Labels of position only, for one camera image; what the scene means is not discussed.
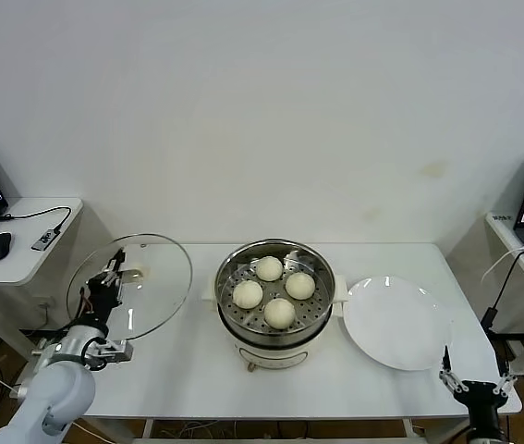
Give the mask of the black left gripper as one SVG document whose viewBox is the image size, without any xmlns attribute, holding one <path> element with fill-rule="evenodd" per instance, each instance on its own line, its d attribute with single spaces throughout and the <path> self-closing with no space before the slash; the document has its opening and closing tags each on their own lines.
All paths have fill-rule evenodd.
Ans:
<svg viewBox="0 0 524 444">
<path fill-rule="evenodd" d="M 108 261 L 104 271 L 91 277 L 79 290 L 81 313 L 79 323 L 105 329 L 110 314 L 123 303 L 125 281 L 120 266 L 126 254 L 122 248 Z"/>
</svg>

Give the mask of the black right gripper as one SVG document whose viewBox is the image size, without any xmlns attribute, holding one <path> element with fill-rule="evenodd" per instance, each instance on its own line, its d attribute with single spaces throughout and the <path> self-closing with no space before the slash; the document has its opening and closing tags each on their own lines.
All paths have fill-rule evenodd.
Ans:
<svg viewBox="0 0 524 444">
<path fill-rule="evenodd" d="M 449 392 L 455 393 L 455 400 L 468 409 L 472 424 L 498 424 L 498 409 L 505 405 L 505 396 L 516 383 L 509 362 L 499 360 L 497 364 L 500 380 L 496 385 L 471 380 L 462 382 L 452 371 L 449 350 L 445 346 L 439 379 Z"/>
</svg>

